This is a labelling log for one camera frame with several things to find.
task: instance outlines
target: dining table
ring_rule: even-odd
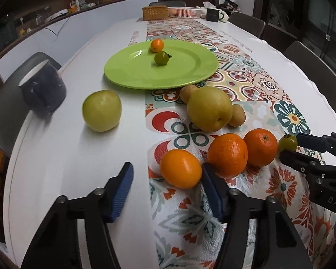
[[[196,86],[224,90],[233,104],[244,108],[242,126],[203,132],[187,117],[180,88],[128,89],[105,77],[103,67],[115,53],[158,38],[200,44],[216,55],[219,68]],[[285,132],[336,133],[336,113],[298,66],[229,22],[179,18],[121,21],[91,39],[59,73],[67,87],[66,99],[48,119],[29,112],[7,170],[4,235],[9,257],[18,266],[58,196],[86,196],[116,176],[125,162],[131,162],[134,180],[123,211],[115,223],[108,224],[121,267],[212,269],[228,228],[213,217],[200,183],[183,190],[162,178],[159,164],[164,153],[184,149],[203,163],[209,145],[225,133],[243,138],[254,128],[265,128],[277,140]],[[85,125],[82,103],[103,89],[118,94],[122,115],[117,127],[97,133]],[[336,165],[336,157],[329,153],[301,147],[298,151],[322,164]],[[278,157],[266,167],[248,167],[226,182],[251,197],[275,196],[315,268],[332,254],[336,214],[310,202],[305,177],[283,165]],[[78,220],[77,227],[82,265],[90,268],[84,221]],[[255,228],[252,219],[244,268],[252,264]]]

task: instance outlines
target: mug handle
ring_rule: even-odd
[[[30,97],[33,99],[31,103],[34,103],[33,110],[39,117],[48,117],[50,115],[50,112],[48,110],[47,105],[45,104],[43,98],[39,96],[39,94],[36,92],[35,88],[32,87],[30,89]]]

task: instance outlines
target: green apple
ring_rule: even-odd
[[[192,92],[188,104],[189,119],[205,132],[216,132],[233,116],[229,96],[217,87],[202,87]]]
[[[114,128],[120,121],[121,113],[121,100],[112,90],[92,93],[82,105],[84,121],[97,132]]]

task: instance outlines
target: white plastic basket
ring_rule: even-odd
[[[202,10],[191,7],[168,7],[168,16],[173,18],[200,18]]]

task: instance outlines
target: green cherry tomato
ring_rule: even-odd
[[[160,51],[154,56],[154,61],[158,65],[166,65],[170,59],[170,55],[166,52]]]
[[[290,150],[296,151],[297,149],[297,139],[296,136],[290,135],[289,133],[285,133],[284,136],[279,140],[278,150],[281,152],[282,150]]]

